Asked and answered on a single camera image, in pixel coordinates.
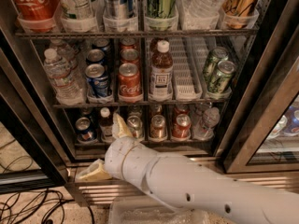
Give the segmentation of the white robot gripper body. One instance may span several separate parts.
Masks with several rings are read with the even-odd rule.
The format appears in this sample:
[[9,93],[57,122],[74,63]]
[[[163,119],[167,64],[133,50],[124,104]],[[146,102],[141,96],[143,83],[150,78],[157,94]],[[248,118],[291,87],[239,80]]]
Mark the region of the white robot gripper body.
[[114,178],[124,180],[149,194],[146,174],[150,170],[150,162],[157,158],[157,154],[157,151],[145,147],[132,137],[122,137],[108,148],[105,168]]

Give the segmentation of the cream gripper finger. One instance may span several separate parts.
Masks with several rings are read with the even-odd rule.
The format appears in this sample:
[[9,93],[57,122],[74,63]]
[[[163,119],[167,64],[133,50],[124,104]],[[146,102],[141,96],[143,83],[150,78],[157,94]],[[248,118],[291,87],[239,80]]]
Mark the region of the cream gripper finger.
[[133,136],[126,122],[118,113],[113,114],[112,136],[115,139]]
[[111,175],[105,169],[105,162],[100,159],[94,161],[88,168],[76,175],[76,180],[85,182],[96,182],[110,178]]

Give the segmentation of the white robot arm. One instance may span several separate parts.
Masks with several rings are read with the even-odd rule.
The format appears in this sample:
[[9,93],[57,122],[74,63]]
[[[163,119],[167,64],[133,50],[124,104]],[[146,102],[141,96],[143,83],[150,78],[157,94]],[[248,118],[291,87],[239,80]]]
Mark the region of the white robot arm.
[[238,181],[185,156],[145,147],[117,113],[112,134],[105,159],[79,173],[79,180],[118,178],[177,212],[201,209],[237,224],[299,224],[296,193]]

